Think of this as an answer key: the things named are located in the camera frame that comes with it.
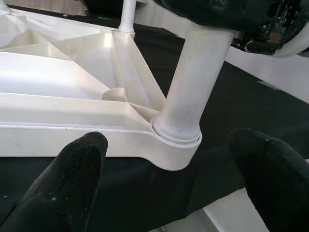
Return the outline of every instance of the black textured surface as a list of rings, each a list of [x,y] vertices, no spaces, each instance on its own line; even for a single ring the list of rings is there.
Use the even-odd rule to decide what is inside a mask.
[[[84,232],[107,147],[98,132],[65,146],[16,203],[0,232]]]
[[[309,231],[309,164],[287,143],[251,129],[229,136],[248,196],[270,232]]]
[[[201,25],[254,32],[277,0],[154,0]]]
[[[117,20],[95,17],[69,15],[68,19],[119,25]],[[184,40],[142,25],[135,25],[135,32],[135,43],[167,95]],[[169,172],[139,158],[106,158],[87,232],[147,232],[243,188],[227,146],[235,128],[256,128],[283,139],[309,158],[309,106],[257,81],[224,63],[200,122],[202,144],[185,169]],[[20,199],[52,160],[0,158],[0,204]]]

